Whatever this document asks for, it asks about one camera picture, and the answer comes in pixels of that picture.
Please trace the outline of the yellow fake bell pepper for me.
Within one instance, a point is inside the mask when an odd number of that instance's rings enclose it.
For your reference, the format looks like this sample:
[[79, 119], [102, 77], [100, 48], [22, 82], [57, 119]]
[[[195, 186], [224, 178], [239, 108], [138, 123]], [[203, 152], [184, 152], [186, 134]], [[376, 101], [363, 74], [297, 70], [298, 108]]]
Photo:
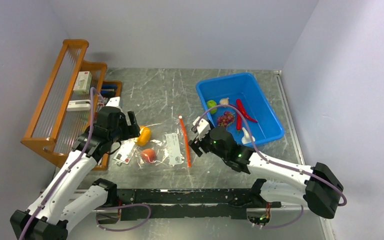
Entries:
[[140, 126], [139, 137], [135, 139], [136, 145], [143, 147], [145, 146], [151, 139], [152, 131], [147, 126]]

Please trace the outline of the red fake grape bunch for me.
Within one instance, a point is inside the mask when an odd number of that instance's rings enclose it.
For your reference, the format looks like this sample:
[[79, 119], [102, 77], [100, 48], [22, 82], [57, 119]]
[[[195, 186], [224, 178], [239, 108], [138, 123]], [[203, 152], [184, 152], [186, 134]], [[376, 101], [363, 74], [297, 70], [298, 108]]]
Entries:
[[217, 126], [227, 128], [235, 121], [235, 114], [229, 111], [225, 111], [221, 116], [217, 118]]

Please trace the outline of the clear zip top bag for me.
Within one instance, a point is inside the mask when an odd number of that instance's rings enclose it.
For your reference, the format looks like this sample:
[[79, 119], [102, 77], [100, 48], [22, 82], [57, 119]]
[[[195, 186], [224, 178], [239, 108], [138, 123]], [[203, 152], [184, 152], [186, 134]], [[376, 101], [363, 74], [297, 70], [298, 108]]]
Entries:
[[[136, 145], [138, 162], [144, 165], [162, 165], [167, 168], [190, 168], [192, 166], [191, 150], [187, 146], [189, 137], [185, 119], [177, 115], [171, 126], [162, 123], [145, 125], [151, 129], [151, 138], [145, 146]], [[153, 149], [156, 153], [154, 163], [145, 163], [141, 159], [141, 151]]]

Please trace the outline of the fake peach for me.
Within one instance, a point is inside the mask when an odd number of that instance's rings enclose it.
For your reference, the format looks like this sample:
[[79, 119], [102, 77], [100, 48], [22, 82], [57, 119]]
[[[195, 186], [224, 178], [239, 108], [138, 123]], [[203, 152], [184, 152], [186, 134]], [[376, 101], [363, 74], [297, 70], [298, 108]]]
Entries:
[[156, 161], [157, 155], [152, 148], [147, 148], [140, 152], [140, 157], [144, 163], [153, 164]]

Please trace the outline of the green fake fruit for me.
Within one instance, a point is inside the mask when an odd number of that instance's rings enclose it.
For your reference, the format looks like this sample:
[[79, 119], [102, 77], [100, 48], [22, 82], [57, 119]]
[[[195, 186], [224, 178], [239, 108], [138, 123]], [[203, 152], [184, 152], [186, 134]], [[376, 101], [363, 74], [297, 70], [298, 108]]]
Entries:
[[214, 115], [216, 112], [217, 112], [217, 108], [216, 108], [216, 105], [217, 105], [217, 102], [214, 101], [214, 100], [208, 100], [206, 102], [206, 105], [207, 107], [210, 109], [209, 113], [211, 115]]

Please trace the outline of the fake mushroom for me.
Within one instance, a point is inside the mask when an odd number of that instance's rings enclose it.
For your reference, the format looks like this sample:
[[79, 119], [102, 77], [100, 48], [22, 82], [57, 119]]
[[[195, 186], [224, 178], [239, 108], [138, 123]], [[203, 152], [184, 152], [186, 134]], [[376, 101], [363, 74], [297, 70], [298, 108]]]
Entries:
[[255, 137], [250, 135], [245, 127], [242, 127], [243, 137], [241, 138], [241, 143], [243, 145], [250, 144], [252, 141], [255, 141]]

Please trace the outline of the fake garlic bulb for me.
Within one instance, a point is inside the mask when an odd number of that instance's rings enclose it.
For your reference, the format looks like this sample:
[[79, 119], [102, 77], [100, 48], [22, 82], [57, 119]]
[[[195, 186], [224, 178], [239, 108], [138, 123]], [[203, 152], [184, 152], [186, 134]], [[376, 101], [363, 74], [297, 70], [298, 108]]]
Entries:
[[226, 107], [230, 104], [230, 99], [228, 97], [222, 98], [219, 100], [219, 104]]

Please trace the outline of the red fake chili pepper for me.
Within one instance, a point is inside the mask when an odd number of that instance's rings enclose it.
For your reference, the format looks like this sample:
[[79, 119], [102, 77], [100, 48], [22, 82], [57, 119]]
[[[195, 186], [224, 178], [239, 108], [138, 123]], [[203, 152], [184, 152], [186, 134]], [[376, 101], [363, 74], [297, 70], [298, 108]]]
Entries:
[[245, 117], [246, 120], [251, 121], [253, 123], [258, 123], [257, 120], [255, 120], [248, 114], [248, 112], [246, 111], [243, 105], [243, 102], [240, 99], [236, 99], [235, 103], [236, 103], [236, 106], [240, 109], [241, 114]]

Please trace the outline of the blue plastic bin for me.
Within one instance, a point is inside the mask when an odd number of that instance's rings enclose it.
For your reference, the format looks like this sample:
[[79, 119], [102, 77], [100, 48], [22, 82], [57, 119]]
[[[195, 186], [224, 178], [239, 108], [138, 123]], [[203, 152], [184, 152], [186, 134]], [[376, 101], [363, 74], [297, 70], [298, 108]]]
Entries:
[[195, 89], [205, 110], [213, 106], [208, 104], [210, 101], [219, 104], [221, 100], [228, 99], [228, 104], [244, 115], [244, 121], [237, 123], [238, 118], [235, 116], [233, 122], [226, 127], [237, 143], [241, 144], [249, 132], [245, 123], [250, 127], [256, 146], [284, 136], [285, 131], [279, 118], [251, 73], [242, 72], [202, 80], [196, 84]]

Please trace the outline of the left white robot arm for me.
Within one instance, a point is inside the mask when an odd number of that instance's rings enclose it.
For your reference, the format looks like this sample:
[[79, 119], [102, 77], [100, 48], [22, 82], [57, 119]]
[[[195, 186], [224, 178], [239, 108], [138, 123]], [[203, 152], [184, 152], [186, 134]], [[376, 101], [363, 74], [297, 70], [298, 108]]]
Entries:
[[72, 146], [67, 160], [45, 191], [24, 211], [16, 210], [10, 224], [19, 240], [65, 240], [71, 230], [99, 207], [120, 203], [117, 185], [99, 178], [80, 197], [70, 201], [85, 176], [111, 150], [115, 142], [140, 135], [133, 111], [105, 106], [94, 124]]

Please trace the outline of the white blister pack card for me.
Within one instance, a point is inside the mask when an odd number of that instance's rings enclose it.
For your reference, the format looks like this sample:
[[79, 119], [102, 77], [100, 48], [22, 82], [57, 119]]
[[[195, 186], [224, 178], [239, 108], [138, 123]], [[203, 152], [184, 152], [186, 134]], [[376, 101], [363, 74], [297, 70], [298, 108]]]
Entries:
[[116, 165], [128, 165], [136, 152], [136, 142], [134, 139], [122, 141], [119, 149], [114, 153], [113, 160]]

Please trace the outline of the blue marker pens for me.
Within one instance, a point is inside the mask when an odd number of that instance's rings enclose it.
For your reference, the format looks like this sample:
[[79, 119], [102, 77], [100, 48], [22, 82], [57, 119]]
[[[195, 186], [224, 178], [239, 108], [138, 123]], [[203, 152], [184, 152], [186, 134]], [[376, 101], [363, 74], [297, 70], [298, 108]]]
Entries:
[[104, 84], [100, 90], [100, 95], [103, 98], [113, 98], [117, 95], [118, 86], [116, 84]]

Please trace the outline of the white flat device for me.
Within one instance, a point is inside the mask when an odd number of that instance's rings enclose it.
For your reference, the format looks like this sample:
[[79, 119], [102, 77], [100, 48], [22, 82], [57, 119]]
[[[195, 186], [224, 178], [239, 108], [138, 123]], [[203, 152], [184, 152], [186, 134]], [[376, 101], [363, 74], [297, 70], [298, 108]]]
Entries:
[[68, 102], [67, 112], [82, 112], [91, 109], [91, 101], [89, 99], [70, 100]]

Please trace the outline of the orange wooden rack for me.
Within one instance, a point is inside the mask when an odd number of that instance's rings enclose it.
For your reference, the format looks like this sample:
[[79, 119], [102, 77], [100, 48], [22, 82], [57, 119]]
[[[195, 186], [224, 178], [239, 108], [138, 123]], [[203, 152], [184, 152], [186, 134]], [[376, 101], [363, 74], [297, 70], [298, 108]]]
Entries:
[[68, 111], [70, 101], [88, 100], [88, 94], [75, 94], [79, 72], [91, 73], [91, 86], [98, 91], [104, 85], [107, 64], [84, 59], [89, 42], [65, 39], [21, 143], [61, 168], [73, 143], [90, 125], [90, 112]]

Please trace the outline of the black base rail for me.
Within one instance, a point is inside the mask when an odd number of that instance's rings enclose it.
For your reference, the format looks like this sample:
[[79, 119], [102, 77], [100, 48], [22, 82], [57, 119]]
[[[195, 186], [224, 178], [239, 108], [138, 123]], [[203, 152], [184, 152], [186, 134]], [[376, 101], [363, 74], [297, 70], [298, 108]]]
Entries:
[[128, 189], [119, 188], [122, 221], [139, 219], [218, 218], [246, 220], [249, 209], [280, 208], [280, 202], [265, 201], [251, 188]]

